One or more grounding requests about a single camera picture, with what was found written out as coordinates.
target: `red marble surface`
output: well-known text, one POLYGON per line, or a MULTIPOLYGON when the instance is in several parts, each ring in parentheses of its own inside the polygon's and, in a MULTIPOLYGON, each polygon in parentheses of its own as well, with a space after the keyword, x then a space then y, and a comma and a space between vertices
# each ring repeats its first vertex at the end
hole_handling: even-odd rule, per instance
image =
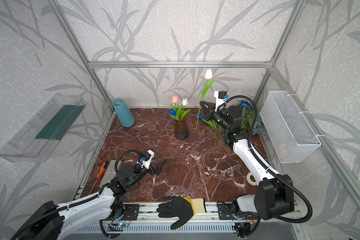
MULTIPOLYGON (((246 182, 249 172, 245 164, 227 146, 223 146, 205 122, 196 127, 198 109, 192 109, 187 119, 189 136, 181 141, 173 136, 175 122, 169 109, 131 109, 135 117, 132 127, 122 127, 115 117, 96 163, 91 170, 82 197, 89 195, 104 161, 117 159, 129 149, 155 152, 152 167, 167 159, 159 176, 147 174, 139 187, 130 190, 124 202, 161 202, 165 196, 204 197, 206 201, 231 201, 233 197, 255 194, 256 186, 246 182)), ((254 147, 266 158, 259 135, 252 137, 254 147)), ((134 164, 134 154, 123 162, 134 164)), ((92 192, 100 189, 99 179, 92 192)))

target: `wire mesh basket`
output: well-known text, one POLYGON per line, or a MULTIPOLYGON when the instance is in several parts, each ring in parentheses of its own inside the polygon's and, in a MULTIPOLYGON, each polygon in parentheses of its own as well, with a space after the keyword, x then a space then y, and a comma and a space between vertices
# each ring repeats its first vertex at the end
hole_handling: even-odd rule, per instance
POLYGON ((304 113, 286 91, 270 91, 260 116, 281 163, 301 162, 321 146, 304 113))

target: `screwdriver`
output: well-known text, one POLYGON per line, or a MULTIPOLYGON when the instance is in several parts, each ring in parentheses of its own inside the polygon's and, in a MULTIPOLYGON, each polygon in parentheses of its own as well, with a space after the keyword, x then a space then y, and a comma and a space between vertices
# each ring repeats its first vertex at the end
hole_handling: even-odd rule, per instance
MULTIPOLYGON (((99 171, 99 174, 97 175, 97 179, 96 179, 96 182, 97 182, 97 180, 99 180, 100 178, 101 178, 101 176, 103 175, 103 172, 106 170, 106 168, 107 168, 107 163, 106 162, 103 162, 103 165, 101 165, 101 169, 100 169, 100 171, 99 171)), ((92 187, 92 189, 91 189, 91 191, 89 192, 89 194, 91 194, 92 193, 92 190, 93 190, 93 188, 95 187, 95 185, 96 185, 96 182, 95 182, 95 184, 93 185, 93 187, 92 187)))

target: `leaf pattern wallpaper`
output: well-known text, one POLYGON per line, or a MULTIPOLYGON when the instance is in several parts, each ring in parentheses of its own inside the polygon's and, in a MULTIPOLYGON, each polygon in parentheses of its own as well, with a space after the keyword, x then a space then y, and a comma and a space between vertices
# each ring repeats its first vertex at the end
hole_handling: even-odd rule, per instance
MULTIPOLYGON (((306 4, 276 68, 360 182, 360 1, 306 4)), ((272 90, 280 89, 271 78, 272 90)), ((310 200, 312 239, 360 239, 360 210, 319 149, 300 163, 274 164, 310 200)))
MULTIPOLYGON (((268 61, 295 1, 59 1, 90 61, 268 61)), ((132 107, 198 106, 204 68, 96 69, 132 107)), ((214 90, 254 96, 265 69, 213 69, 214 90)), ((213 101, 213 94, 206 96, 213 101)))
POLYGON ((0 157, 0 240, 43 203, 73 198, 111 114, 46 2, 0 0, 0 148, 56 93, 86 107, 43 163, 0 157))

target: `black glove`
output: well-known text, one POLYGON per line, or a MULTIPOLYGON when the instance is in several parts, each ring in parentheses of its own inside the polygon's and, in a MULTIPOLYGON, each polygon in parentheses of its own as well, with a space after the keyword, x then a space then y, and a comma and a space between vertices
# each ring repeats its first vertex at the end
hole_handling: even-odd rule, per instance
POLYGON ((171 225, 176 229, 184 225, 194 214, 206 212, 205 199, 189 199, 187 197, 166 197, 165 202, 159 204, 157 212, 159 217, 179 217, 180 219, 171 225))

